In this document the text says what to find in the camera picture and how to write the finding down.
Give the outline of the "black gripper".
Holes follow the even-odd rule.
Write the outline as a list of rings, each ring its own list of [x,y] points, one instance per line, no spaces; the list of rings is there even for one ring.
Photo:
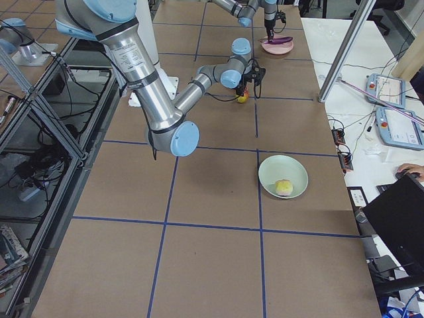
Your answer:
[[[254,87],[261,85],[262,80],[266,74],[266,69],[261,68],[260,66],[251,67],[250,71],[242,75],[242,85],[238,85],[235,89],[236,96],[243,96],[243,94],[248,94],[248,85],[247,83],[253,83]]]
[[[264,26],[266,28],[268,42],[274,40],[274,27],[276,25],[276,12],[264,13]]]

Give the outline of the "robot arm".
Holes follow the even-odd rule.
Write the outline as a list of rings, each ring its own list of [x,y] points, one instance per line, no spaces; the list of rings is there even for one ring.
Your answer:
[[[274,27],[278,12],[278,3],[276,0],[250,0],[246,5],[241,5],[239,2],[233,0],[212,0],[211,2],[233,17],[236,17],[238,23],[243,27],[249,27],[257,10],[263,8],[267,39],[268,42],[274,41]]]
[[[224,64],[202,66],[171,98],[140,38],[140,22],[150,21],[147,1],[56,1],[56,27],[70,36],[102,43],[140,102],[153,151],[188,156],[197,147],[199,129],[186,114],[215,83],[234,89],[252,69],[250,41],[237,38]]]

